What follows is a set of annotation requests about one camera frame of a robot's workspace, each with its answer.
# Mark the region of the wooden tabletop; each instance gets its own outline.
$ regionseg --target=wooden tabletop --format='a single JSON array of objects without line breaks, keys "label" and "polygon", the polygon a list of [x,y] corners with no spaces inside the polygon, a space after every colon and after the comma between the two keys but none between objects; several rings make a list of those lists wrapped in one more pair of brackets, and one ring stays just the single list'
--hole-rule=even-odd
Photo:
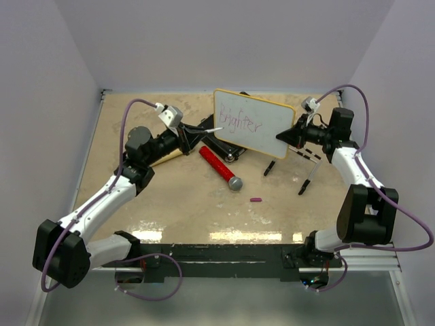
[{"label": "wooden tabletop", "polygon": [[[296,119],[303,111],[302,100],[308,95],[319,97],[318,94],[252,95],[293,106]],[[118,166],[121,118],[126,104],[134,98],[176,106],[184,113],[183,122],[192,125],[213,113],[212,94],[108,94],[76,206],[98,191]],[[319,112],[325,121],[329,121],[331,110],[337,106],[333,95],[321,102]],[[154,136],[164,130],[154,110],[140,103],[130,110],[126,134],[136,126],[148,127]],[[321,147],[307,144],[307,148],[322,157],[323,164],[306,192],[298,196],[314,163],[294,152],[278,160],[264,177],[263,172],[272,158],[246,151],[238,161],[227,164],[243,180],[241,191],[232,192],[225,180],[198,154],[201,145],[189,156],[154,167],[156,174],[147,188],[116,212],[93,239],[124,230],[142,242],[299,243],[311,231],[335,225],[347,188]],[[262,202],[250,202],[252,197],[261,197]]]}]

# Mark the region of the whiteboard frame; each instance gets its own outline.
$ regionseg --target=whiteboard frame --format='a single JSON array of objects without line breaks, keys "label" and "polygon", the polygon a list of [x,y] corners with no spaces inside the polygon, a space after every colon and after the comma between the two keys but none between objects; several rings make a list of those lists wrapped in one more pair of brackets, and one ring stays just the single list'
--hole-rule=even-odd
[{"label": "whiteboard frame", "polygon": [[[296,110],[291,105],[286,105],[286,104],[283,104],[283,103],[268,101],[268,100],[264,100],[263,98],[258,98],[258,97],[254,97],[254,96],[244,95],[244,94],[240,94],[240,93],[237,93],[237,92],[233,92],[231,90],[223,90],[221,88],[216,88],[214,90],[214,92],[213,92],[213,125],[214,126],[216,125],[216,101],[215,101],[215,93],[216,92],[229,93],[229,94],[233,94],[233,95],[237,95],[237,96],[242,96],[242,97],[250,98],[251,100],[256,100],[256,101],[261,101],[261,102],[265,102],[265,103],[269,103],[269,104],[279,105],[280,107],[287,107],[288,109],[291,109],[293,111],[293,118],[292,118],[292,122],[290,122],[289,128],[293,127],[293,125],[294,125],[294,119],[296,117]],[[216,133],[214,133],[214,135],[220,141],[225,141],[227,143],[231,143],[231,144],[234,144],[234,145],[237,145],[237,146],[240,146],[240,147],[244,147],[244,148],[250,149],[252,151],[257,151],[258,153],[261,153],[261,154],[264,154],[264,155],[267,155],[267,156],[271,156],[271,157],[277,158],[279,160],[284,160],[288,156],[288,146],[287,146],[287,150],[285,151],[285,156],[283,158],[279,158],[277,156],[271,155],[270,153],[264,153],[263,151],[259,151],[259,150],[254,149],[254,148],[246,147],[245,145],[241,145],[241,144],[238,144],[238,143],[233,143],[232,141],[228,141],[226,139],[219,138],[216,135]]]}]

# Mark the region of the whiteboard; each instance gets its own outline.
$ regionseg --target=whiteboard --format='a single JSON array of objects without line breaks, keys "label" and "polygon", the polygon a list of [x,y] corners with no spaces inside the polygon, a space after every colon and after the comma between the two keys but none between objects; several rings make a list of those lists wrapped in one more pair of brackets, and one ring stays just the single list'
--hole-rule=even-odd
[{"label": "whiteboard", "polygon": [[293,126],[295,111],[289,105],[274,103],[227,90],[214,92],[216,138],[254,151],[285,158],[288,144],[277,134]]}]

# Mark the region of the white wall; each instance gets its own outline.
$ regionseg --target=white wall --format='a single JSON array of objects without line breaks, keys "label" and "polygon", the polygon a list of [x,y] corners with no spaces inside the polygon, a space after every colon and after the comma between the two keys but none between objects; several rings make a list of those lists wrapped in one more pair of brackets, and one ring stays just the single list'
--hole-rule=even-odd
[{"label": "white wall", "polygon": [[52,0],[0,8],[0,325],[24,325],[36,230],[67,212],[99,91]]},{"label": "white wall", "polygon": [[[364,158],[399,203],[435,230],[435,2],[396,0],[351,82],[370,105],[370,134]],[[345,91],[356,113],[353,131],[361,143],[362,100]],[[398,247],[424,243],[427,236],[399,213],[394,231]],[[435,324],[435,248],[399,254],[407,290],[420,326]]]},{"label": "white wall", "polygon": [[348,82],[394,0],[55,0],[114,90],[326,90]]}]

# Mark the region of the handwritten text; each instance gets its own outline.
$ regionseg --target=handwritten text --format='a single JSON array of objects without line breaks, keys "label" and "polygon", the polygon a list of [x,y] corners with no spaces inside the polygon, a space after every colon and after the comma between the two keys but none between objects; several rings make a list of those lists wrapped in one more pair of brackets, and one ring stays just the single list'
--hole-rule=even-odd
[{"label": "handwritten text", "polygon": [[243,109],[231,110],[221,104],[219,122],[228,124],[230,127],[230,133],[234,134],[238,130],[244,130],[247,132],[257,132],[257,129],[263,124],[253,121],[246,114],[243,113]]}]

